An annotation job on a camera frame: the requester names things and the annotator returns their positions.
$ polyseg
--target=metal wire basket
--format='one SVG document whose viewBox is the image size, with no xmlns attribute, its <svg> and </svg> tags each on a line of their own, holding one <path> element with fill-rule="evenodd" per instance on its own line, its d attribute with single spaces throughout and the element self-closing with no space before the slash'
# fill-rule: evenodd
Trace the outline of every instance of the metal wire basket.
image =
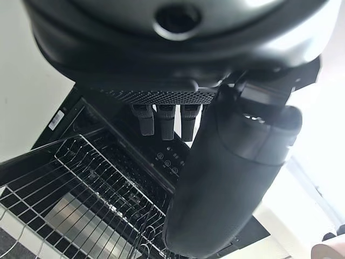
<svg viewBox="0 0 345 259">
<path fill-rule="evenodd" d="M 0 258 L 28 235 L 40 258 L 179 258 L 162 241 L 169 196 L 99 136 L 64 140 L 48 163 L 0 182 L 0 223 L 21 223 Z"/>
</svg>

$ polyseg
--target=white sticker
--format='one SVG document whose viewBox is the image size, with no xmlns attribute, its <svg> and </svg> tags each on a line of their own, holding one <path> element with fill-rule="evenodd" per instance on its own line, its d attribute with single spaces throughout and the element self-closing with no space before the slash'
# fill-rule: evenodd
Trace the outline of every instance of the white sticker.
<svg viewBox="0 0 345 259">
<path fill-rule="evenodd" d="M 60 123 L 60 121 L 63 119 L 64 116 L 65 114 L 62 111 L 58 111 L 58 113 L 49 123 L 48 127 L 53 131 L 58 126 L 58 124 Z"/>
</svg>

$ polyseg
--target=black cylinder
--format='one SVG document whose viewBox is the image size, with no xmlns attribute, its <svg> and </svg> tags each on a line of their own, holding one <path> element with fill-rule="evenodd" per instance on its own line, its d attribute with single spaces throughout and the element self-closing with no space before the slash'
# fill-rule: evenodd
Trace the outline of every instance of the black cylinder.
<svg viewBox="0 0 345 259">
<path fill-rule="evenodd" d="M 163 239 L 169 250 L 207 258 L 228 245 L 272 184 L 302 125 L 286 107 L 275 125 L 247 118 L 221 87 L 206 112 L 170 203 Z"/>
</svg>

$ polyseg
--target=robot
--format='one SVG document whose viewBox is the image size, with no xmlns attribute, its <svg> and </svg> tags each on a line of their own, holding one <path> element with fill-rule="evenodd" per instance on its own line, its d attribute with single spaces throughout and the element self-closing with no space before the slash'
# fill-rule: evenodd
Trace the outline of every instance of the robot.
<svg viewBox="0 0 345 259">
<path fill-rule="evenodd" d="M 316 81 L 341 0 L 23 0 L 45 59 L 132 107 L 143 135 L 202 122 L 163 239 L 207 258 L 241 230 L 302 127 L 286 106 Z"/>
</svg>

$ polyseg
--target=camera lens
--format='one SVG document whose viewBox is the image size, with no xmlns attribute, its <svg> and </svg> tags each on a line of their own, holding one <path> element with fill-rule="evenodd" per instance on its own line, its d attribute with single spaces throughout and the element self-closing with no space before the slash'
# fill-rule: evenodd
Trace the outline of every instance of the camera lens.
<svg viewBox="0 0 345 259">
<path fill-rule="evenodd" d="M 186 33 L 200 24 L 201 15 L 192 5 L 174 4 L 159 9 L 156 21 L 168 32 Z"/>
</svg>

